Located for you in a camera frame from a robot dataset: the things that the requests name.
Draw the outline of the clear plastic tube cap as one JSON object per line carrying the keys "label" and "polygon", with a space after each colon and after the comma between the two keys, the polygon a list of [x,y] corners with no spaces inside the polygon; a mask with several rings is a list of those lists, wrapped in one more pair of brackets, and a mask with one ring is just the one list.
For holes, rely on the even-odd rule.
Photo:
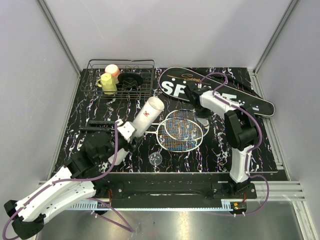
{"label": "clear plastic tube cap", "polygon": [[153,166],[158,166],[162,163],[163,157],[160,153],[154,152],[149,156],[149,163]]}

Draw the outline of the white shuttlecock tube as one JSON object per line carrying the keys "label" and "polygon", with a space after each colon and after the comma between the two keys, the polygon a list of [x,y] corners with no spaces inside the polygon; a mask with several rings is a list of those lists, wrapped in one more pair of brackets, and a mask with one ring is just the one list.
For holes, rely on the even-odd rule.
{"label": "white shuttlecock tube", "polygon": [[[136,128],[136,132],[134,134],[134,137],[142,137],[143,134],[148,130],[148,128],[151,126],[151,124],[157,119],[157,117],[160,115],[160,113],[164,110],[165,105],[157,97],[150,97],[142,107],[142,109],[139,111],[137,116],[134,118],[133,121],[131,121]],[[116,149],[116,153],[113,154],[108,158],[108,161],[111,164],[119,165],[125,157],[117,157],[117,151],[118,151],[118,133],[117,133],[117,127],[115,129],[115,143],[114,147]]]}

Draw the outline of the shuttlecock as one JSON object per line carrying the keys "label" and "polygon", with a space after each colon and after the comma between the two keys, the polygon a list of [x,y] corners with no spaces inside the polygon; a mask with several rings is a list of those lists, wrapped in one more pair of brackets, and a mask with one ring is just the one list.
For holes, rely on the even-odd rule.
{"label": "shuttlecock", "polygon": [[198,118],[197,119],[202,125],[204,128],[208,128],[209,127],[209,121],[205,118]]}

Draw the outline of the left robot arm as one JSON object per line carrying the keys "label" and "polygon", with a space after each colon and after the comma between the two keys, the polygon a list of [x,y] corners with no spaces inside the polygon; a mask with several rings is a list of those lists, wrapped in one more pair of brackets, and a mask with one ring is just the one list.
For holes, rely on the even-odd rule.
{"label": "left robot arm", "polygon": [[16,237],[29,239],[39,233],[52,218],[79,201],[111,195],[107,175],[114,166],[133,152],[139,137],[125,138],[116,131],[96,131],[86,136],[75,152],[54,176],[22,200],[9,200],[4,209],[9,216],[2,231],[12,226]]}

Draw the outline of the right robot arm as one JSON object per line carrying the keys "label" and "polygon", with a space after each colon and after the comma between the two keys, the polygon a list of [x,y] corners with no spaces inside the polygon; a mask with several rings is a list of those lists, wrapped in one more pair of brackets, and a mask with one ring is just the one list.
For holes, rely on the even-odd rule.
{"label": "right robot arm", "polygon": [[260,125],[253,113],[207,86],[198,88],[191,84],[184,88],[184,93],[200,118],[208,117],[210,112],[223,118],[226,139],[232,149],[227,192],[230,197],[239,198],[251,183],[250,158],[262,142]]}

